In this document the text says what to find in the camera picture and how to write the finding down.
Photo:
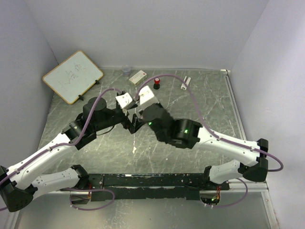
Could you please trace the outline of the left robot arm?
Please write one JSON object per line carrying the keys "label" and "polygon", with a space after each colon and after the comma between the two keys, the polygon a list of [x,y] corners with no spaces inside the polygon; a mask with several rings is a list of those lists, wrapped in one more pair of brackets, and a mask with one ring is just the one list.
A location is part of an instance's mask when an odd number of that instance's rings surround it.
{"label": "left robot arm", "polygon": [[82,113],[46,146],[9,168],[0,168],[0,196],[9,212],[19,211],[52,191],[84,190],[89,186],[89,174],[81,165],[49,175],[43,172],[64,155],[95,140],[97,132],[117,124],[122,124],[124,129],[131,127],[127,107],[133,104],[133,99],[129,94],[118,95],[115,99],[114,109],[108,109],[101,97],[90,99]]}

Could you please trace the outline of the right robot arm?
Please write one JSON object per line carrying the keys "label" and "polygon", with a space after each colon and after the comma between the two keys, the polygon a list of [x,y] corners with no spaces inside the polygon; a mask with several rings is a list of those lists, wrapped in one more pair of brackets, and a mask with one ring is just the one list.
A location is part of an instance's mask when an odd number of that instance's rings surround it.
{"label": "right robot arm", "polygon": [[160,104],[140,105],[140,115],[154,132],[159,142],[176,148],[203,150],[223,154],[232,160],[219,166],[205,169],[202,184],[206,189],[214,189],[227,180],[243,177],[253,182],[264,182],[268,173],[268,160],[259,152],[257,142],[243,141],[227,135],[212,135],[199,122],[190,119],[174,119]]}

